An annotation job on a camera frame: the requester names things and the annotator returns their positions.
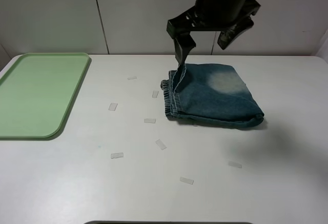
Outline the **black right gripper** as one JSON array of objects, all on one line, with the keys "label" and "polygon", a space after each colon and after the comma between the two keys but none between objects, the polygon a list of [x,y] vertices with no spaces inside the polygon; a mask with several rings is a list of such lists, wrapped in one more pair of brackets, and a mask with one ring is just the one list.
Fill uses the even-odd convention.
[{"label": "black right gripper", "polygon": [[223,22],[225,12],[215,15],[203,15],[197,12],[196,7],[191,7],[179,16],[168,20],[167,33],[174,38],[175,58],[179,65],[184,65],[196,43],[189,34],[200,31],[221,31],[217,43],[222,50],[225,50],[237,37],[251,29],[254,22],[251,16],[256,15],[260,4],[256,0],[245,0],[237,17],[230,22]]}]

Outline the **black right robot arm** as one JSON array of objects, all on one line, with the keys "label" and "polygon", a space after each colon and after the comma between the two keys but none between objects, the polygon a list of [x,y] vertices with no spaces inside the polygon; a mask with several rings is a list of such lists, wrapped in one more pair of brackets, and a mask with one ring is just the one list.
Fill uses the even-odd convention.
[{"label": "black right robot arm", "polygon": [[191,32],[219,32],[217,43],[225,50],[239,35],[253,27],[251,17],[259,8],[256,0],[196,0],[193,7],[167,22],[177,62],[183,65],[196,47]]}]

